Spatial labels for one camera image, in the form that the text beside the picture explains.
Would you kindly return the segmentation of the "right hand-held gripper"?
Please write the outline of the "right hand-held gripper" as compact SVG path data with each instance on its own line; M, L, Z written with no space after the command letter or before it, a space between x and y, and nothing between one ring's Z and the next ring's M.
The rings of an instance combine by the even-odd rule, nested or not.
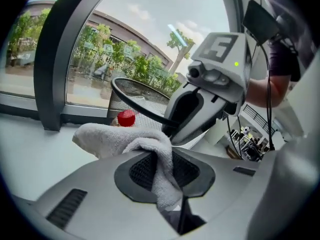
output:
M215 123L225 108L238 116L247 95L252 68L247 37L238 32L211 32L191 56L187 81L170 97L164 118L172 145L184 145Z

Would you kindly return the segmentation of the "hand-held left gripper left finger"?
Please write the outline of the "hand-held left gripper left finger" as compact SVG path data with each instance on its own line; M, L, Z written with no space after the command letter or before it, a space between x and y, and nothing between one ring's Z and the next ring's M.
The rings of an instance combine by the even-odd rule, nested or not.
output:
M34 209L60 232L84 240L173 240L152 183L157 155L130 151L88 163L44 192Z

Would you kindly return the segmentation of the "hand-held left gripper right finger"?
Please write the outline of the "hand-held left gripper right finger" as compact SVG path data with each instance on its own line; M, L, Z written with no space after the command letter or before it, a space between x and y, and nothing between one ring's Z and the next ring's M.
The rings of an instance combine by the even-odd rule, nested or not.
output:
M178 240L247 240L253 214L266 188L266 163L212 156L175 147L191 163L183 230Z

